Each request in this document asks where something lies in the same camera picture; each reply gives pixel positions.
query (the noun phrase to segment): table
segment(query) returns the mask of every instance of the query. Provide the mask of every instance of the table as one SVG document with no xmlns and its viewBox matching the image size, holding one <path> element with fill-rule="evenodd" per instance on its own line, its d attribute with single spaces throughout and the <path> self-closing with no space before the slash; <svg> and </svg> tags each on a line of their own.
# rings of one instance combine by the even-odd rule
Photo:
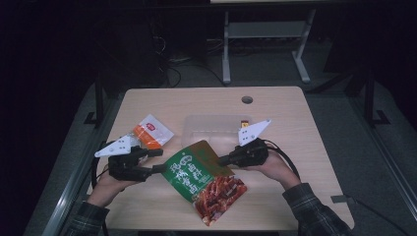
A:
<svg viewBox="0 0 417 236">
<path fill-rule="evenodd" d="M 251 96 L 253 102 L 242 102 Z M 296 165 L 303 182 L 312 186 L 323 204 L 332 208 L 350 227 L 354 222 L 346 203 L 334 204 L 342 195 L 328 155 L 303 91 L 296 87 L 250 88 L 146 88 L 129 90 L 114 121 L 108 141 L 125 135 L 148 114 L 167 126 L 174 137 L 162 157 L 179 151 L 184 119 L 191 114 L 243 114 L 253 122 L 271 119 L 260 138 L 275 142 Z M 98 164 L 101 172 L 107 159 Z M 120 193 L 109 206 L 108 228 L 138 230 L 296 230 L 298 222 L 281 195 L 282 187 L 263 174 L 234 170 L 248 186 L 245 193 L 211 227 L 205 226 L 192 205 L 160 174 Z"/>
</svg>

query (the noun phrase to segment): plaid sleeve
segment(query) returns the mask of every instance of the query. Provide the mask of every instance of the plaid sleeve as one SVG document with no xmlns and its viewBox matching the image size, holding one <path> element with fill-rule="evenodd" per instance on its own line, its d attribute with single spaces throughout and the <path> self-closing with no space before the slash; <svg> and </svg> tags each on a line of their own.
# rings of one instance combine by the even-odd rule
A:
<svg viewBox="0 0 417 236">
<path fill-rule="evenodd" d="M 349 226 L 320 202 L 308 183 L 295 186 L 282 196 L 300 223 L 301 235 L 352 235 Z"/>
<path fill-rule="evenodd" d="M 83 202 L 71 225 L 68 227 L 66 236 L 97 235 L 100 227 L 107 216 L 109 209 L 94 206 Z"/>
</svg>

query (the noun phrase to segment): clear plastic container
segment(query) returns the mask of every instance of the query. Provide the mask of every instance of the clear plastic container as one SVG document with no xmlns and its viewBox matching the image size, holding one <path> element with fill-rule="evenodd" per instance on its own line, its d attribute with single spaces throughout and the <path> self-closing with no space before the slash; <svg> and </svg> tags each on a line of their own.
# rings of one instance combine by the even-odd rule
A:
<svg viewBox="0 0 417 236">
<path fill-rule="evenodd" d="M 183 148 L 206 140 L 218 156 L 229 154 L 239 145 L 242 121 L 252 124 L 248 115 L 190 115 L 185 118 L 181 145 Z"/>
</svg>

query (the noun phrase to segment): black cable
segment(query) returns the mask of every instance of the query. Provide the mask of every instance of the black cable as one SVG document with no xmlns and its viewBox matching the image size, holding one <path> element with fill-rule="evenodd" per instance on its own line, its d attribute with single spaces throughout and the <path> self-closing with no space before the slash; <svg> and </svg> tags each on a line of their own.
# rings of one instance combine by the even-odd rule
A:
<svg viewBox="0 0 417 236">
<path fill-rule="evenodd" d="M 167 68 L 167 70 L 172 70 L 172 71 L 174 71 L 174 72 L 176 72 L 176 73 L 178 74 L 178 81 L 177 81 L 177 83 L 175 83 L 174 85 L 172 85 L 172 84 L 171 84 L 171 82 L 169 81 L 169 78 L 167 77 L 168 87 L 169 87 L 169 88 L 175 88 L 175 87 L 177 87 L 177 86 L 180 84 L 181 79 L 182 79 L 182 77 L 181 77 L 181 73 L 180 73 L 178 70 L 175 70 L 175 69 L 174 69 L 174 68 L 172 68 L 172 67 L 168 67 L 168 68 Z"/>
<path fill-rule="evenodd" d="M 221 84 L 223 85 L 223 86 L 226 86 L 226 84 L 223 82 L 223 80 L 212 70 L 212 69 L 210 69 L 210 68 L 208 68 L 208 67 L 206 67 L 206 66 L 203 66 L 203 65 L 198 65 L 198 64 L 193 64 L 193 65 L 176 65 L 176 67 L 186 67 L 186 66 L 189 66 L 189 67 L 201 67 L 201 68 L 204 68 L 204 69 L 206 69 L 207 71 L 209 71 L 209 72 L 211 72 L 220 82 L 221 82 Z"/>
<path fill-rule="evenodd" d="M 383 220 L 385 220 L 386 222 L 388 222 L 389 224 L 391 224 L 393 227 L 395 227 L 397 230 L 399 230 L 401 233 L 403 233 L 404 235 L 409 236 L 409 234 L 407 232 L 405 232 L 404 229 L 402 229 L 399 225 L 397 225 L 396 223 L 394 223 L 392 220 L 388 219 L 386 216 L 382 215 L 381 213 L 379 213 L 377 210 L 371 208 L 370 206 L 364 204 L 363 202 L 349 196 L 346 194 L 343 194 L 346 198 L 353 200 L 353 202 L 355 202 L 356 204 L 359 204 L 360 206 L 366 208 L 367 210 L 369 210 L 370 212 L 374 213 L 375 215 L 379 216 L 380 218 L 382 218 Z"/>
<path fill-rule="evenodd" d="M 98 162 L 99 161 L 100 161 L 100 158 L 95 157 L 95 158 L 92 159 L 92 162 L 91 162 L 91 168 L 90 168 L 91 172 L 90 172 L 90 174 L 91 174 L 91 186 L 92 186 L 93 189 L 97 185 L 97 179 L 98 179 L 98 177 L 100 177 L 104 172 L 106 172 L 108 170 L 108 169 L 104 170 L 103 172 L 101 172 L 101 174 L 99 174 L 97 176 L 96 175 L 96 173 L 97 173 L 97 165 L 98 165 Z M 101 229 L 102 229 L 103 234 L 105 236 L 109 236 L 108 229 L 107 229 L 107 225 L 106 225 L 105 221 L 101 225 Z"/>
<path fill-rule="evenodd" d="M 289 167 L 292 169 L 292 172 L 294 172 L 294 174 L 298 177 L 298 179 L 300 179 L 300 180 L 301 180 L 301 178 L 300 178 L 300 174 L 298 173 L 297 168 L 295 167 L 294 163 L 293 163 L 293 162 L 292 162 L 292 160 L 289 158 L 289 156 L 288 156 L 287 154 L 285 154 L 285 152 L 284 152 L 284 151 L 282 151 L 282 150 L 278 147 L 278 145 L 276 145 L 275 143 L 273 143 L 273 142 L 271 142 L 271 141 L 269 141 L 269 140 L 264 140 L 264 142 L 268 142 L 268 143 L 270 143 L 270 144 L 274 145 L 274 147 L 268 147 L 268 149 L 271 149 L 271 150 L 274 150 L 274 151 L 278 152 L 278 154 L 280 154 L 280 155 L 281 155 L 281 156 L 285 159 L 285 161 L 288 163 Z"/>
</svg>

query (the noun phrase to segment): food package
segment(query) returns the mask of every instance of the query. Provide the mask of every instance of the food package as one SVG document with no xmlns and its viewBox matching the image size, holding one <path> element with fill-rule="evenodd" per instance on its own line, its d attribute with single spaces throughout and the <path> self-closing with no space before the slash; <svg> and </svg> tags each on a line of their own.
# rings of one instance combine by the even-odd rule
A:
<svg viewBox="0 0 417 236">
<path fill-rule="evenodd" d="M 148 149 L 161 148 L 174 134 L 159 120 L 149 114 L 132 133 Z"/>
<path fill-rule="evenodd" d="M 162 175 L 190 203 L 207 226 L 215 223 L 246 191 L 246 185 L 207 141 L 185 147 L 170 157 Z"/>
</svg>

